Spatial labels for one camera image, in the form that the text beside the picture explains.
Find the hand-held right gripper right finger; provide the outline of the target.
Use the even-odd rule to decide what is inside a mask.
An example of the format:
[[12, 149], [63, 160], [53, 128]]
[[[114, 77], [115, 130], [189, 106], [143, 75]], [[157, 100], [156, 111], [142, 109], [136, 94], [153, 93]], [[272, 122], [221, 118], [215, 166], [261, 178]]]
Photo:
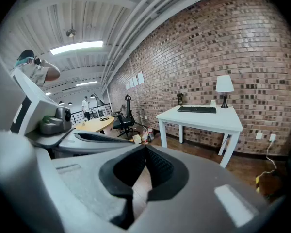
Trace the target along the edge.
[[129, 233], [266, 233], [278, 205], [218, 163], [160, 146], [159, 153], [181, 161], [185, 186], [171, 199], [148, 202]]

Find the black desk lamp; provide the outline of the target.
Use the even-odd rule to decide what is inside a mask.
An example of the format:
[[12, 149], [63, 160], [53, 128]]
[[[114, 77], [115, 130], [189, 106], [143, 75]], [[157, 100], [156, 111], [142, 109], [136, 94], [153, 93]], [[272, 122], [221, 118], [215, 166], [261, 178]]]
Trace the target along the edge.
[[99, 120], [100, 121], [106, 121], [106, 120], [108, 120], [108, 118], [107, 117], [104, 117], [104, 116], [101, 116], [100, 115], [100, 110], [99, 110], [99, 108], [101, 107], [101, 106], [105, 106], [105, 103], [95, 94], [95, 93], [93, 93], [92, 95], [91, 95], [91, 98], [95, 98], [96, 99], [96, 103], [97, 103], [97, 114], [98, 114], [98, 116], [99, 116]]

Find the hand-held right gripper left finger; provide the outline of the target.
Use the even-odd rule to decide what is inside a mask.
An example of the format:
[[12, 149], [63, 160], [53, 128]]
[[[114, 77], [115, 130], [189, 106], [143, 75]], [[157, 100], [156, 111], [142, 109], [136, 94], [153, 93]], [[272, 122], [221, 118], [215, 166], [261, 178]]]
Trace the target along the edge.
[[69, 222], [79, 230], [144, 230], [135, 218], [133, 186], [142, 173], [143, 145], [100, 154], [53, 160], [59, 173], [59, 193]]

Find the black office chair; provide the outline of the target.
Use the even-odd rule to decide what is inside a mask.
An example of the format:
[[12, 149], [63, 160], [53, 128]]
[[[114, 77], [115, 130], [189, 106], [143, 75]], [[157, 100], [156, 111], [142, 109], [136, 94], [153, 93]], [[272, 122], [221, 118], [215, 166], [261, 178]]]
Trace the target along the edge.
[[131, 110], [131, 96], [126, 94], [125, 101], [127, 102], [126, 116], [124, 116], [121, 111], [111, 113], [112, 117], [117, 118], [117, 120], [113, 123], [113, 129], [121, 131], [118, 137], [123, 136], [124, 134], [129, 137], [128, 132], [134, 131], [133, 126], [135, 124], [135, 120]]

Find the round wooden table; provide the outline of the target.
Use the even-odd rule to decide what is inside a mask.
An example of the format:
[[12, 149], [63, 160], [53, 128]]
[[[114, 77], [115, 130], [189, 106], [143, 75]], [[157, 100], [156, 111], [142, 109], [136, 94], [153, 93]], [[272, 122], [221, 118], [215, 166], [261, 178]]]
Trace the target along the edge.
[[99, 118], [92, 119], [90, 121], [85, 121], [85, 122], [76, 124], [73, 127], [76, 130], [80, 130], [80, 131], [104, 133], [105, 129], [110, 128], [113, 125], [114, 117], [107, 116], [107, 117], [104, 117], [103, 119], [104, 120], [100, 120]]

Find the white table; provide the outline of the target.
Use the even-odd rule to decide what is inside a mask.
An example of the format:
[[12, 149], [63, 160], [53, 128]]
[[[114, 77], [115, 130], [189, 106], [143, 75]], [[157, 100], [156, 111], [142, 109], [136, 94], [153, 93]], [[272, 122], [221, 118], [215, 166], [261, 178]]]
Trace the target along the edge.
[[167, 124], [175, 124], [179, 126], [180, 143], [183, 143], [183, 127], [223, 133], [224, 139], [218, 154], [223, 156], [220, 166], [225, 168], [235, 150], [240, 133], [243, 130], [235, 109], [232, 106], [228, 108], [216, 106], [216, 113], [212, 114], [179, 112], [179, 108], [180, 106], [177, 105], [176, 107], [173, 107], [156, 116], [156, 119], [159, 121], [162, 146], [164, 148], [167, 147], [165, 130], [165, 126]]

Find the black keyboard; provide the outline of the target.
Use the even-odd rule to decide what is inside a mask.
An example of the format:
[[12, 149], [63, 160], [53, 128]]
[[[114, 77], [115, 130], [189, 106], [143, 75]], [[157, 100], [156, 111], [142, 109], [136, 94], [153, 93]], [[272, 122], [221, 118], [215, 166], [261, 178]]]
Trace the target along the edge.
[[215, 107], [195, 107], [195, 106], [181, 106], [178, 108], [178, 112], [188, 112], [188, 113], [208, 113], [216, 114]]

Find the white shade table lamp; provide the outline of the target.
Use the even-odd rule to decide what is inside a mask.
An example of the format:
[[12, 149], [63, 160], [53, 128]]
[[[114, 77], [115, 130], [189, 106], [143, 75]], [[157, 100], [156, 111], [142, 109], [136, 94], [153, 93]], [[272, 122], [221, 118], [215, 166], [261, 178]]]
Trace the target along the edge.
[[216, 92], [220, 93], [223, 96], [223, 104], [221, 105], [221, 108], [228, 108], [226, 101], [227, 94], [234, 92], [233, 83], [229, 75], [221, 75], [217, 77]]

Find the white ceiling pipes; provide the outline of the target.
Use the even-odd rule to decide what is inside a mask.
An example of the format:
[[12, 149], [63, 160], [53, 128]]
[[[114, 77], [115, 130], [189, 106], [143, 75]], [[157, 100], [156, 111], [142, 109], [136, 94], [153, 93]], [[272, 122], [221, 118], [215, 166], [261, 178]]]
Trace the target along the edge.
[[131, 9], [122, 8], [116, 13], [114, 24], [105, 42], [106, 45], [111, 46], [111, 49], [104, 62], [99, 84], [105, 84], [110, 72], [115, 70], [122, 56], [142, 31], [179, 1], [182, 0], [137, 0]]

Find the black metal railing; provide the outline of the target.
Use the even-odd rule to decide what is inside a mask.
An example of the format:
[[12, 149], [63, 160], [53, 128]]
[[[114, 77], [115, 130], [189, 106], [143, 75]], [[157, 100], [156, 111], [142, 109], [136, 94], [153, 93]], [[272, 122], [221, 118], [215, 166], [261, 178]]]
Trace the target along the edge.
[[[96, 106], [90, 109], [90, 119], [103, 118], [111, 115], [110, 104], [105, 104], [103, 106]], [[77, 111], [71, 114], [72, 125], [76, 125], [83, 121], [87, 121], [87, 117], [84, 115], [83, 111]]]

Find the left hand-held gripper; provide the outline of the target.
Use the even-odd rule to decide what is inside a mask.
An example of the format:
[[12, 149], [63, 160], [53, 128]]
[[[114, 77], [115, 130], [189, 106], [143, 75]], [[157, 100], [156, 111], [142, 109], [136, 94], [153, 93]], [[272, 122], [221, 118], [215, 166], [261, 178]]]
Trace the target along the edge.
[[[25, 98], [15, 114], [10, 131], [27, 137], [34, 145], [56, 146], [56, 152], [70, 155], [96, 154], [135, 145], [129, 140], [105, 134], [72, 131], [69, 108], [59, 106], [45, 95], [21, 70], [13, 71], [11, 77], [25, 93]], [[79, 140], [62, 141], [71, 131]]]

